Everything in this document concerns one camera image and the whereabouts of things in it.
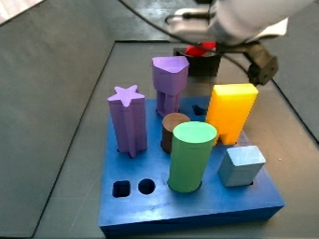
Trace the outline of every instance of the blue shape sorter board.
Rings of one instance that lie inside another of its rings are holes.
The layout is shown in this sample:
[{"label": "blue shape sorter board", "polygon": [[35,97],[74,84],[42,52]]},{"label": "blue shape sorter board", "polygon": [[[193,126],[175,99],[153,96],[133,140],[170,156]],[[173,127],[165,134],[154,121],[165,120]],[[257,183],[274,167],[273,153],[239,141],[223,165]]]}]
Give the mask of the blue shape sorter board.
[{"label": "blue shape sorter board", "polygon": [[[195,115],[193,105],[207,107],[209,100],[209,97],[182,98],[179,112],[191,120],[205,121],[205,116]],[[105,234],[169,232],[271,218],[285,201],[267,170],[262,168],[250,186],[225,188],[218,168],[229,147],[222,144],[214,147],[201,188],[191,193],[178,193],[169,188],[171,158],[161,148],[162,117],[157,113],[157,100],[147,100],[146,114],[149,149],[135,159],[118,152],[113,120],[109,120],[99,220]],[[242,133],[233,147],[250,144]],[[150,194],[143,194],[139,188],[146,178],[155,182]],[[123,192],[118,197],[115,186]]]}]

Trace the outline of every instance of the gray table surface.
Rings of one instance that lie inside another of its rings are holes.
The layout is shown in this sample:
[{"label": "gray table surface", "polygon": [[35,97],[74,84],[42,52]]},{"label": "gray table surface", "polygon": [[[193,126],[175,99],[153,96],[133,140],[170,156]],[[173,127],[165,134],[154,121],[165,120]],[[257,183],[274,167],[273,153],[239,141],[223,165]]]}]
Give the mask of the gray table surface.
[{"label": "gray table surface", "polygon": [[267,43],[278,56],[274,78],[319,143],[319,5],[310,5],[290,18],[289,33]]},{"label": "gray table surface", "polygon": [[[98,218],[109,118],[106,98],[114,94],[115,86],[134,84],[139,85],[147,98],[155,98],[151,58],[171,55],[177,46],[181,45],[117,44],[85,113],[37,238],[103,238]],[[241,56],[235,57],[247,64]],[[218,77],[190,77],[183,95],[210,95],[214,84],[241,82],[247,82],[245,74],[222,60]],[[319,237],[319,148],[273,82],[258,89],[245,131],[266,156],[266,167],[287,206],[269,221],[146,235],[143,238]]]}]

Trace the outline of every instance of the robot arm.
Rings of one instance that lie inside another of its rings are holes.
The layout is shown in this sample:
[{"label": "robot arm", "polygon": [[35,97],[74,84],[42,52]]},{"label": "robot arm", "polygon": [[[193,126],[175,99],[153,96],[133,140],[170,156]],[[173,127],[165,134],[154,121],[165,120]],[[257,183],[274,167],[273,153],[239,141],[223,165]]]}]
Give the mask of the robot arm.
[{"label": "robot arm", "polygon": [[283,35],[289,17],[311,2],[314,0],[215,0],[210,11],[179,10],[169,20],[169,30],[197,42],[249,43],[265,36]]}]

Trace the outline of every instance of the dark brown cylinder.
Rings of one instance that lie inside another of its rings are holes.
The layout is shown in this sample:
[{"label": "dark brown cylinder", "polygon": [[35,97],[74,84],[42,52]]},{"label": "dark brown cylinder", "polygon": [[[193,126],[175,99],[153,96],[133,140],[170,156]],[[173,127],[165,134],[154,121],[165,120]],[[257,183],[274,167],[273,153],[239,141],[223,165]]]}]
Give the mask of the dark brown cylinder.
[{"label": "dark brown cylinder", "polygon": [[171,154],[173,152],[173,139],[174,139],[174,130],[175,127],[185,123],[191,121],[191,119],[181,114],[181,113],[173,113],[169,114],[162,122],[162,149],[166,153]]}]

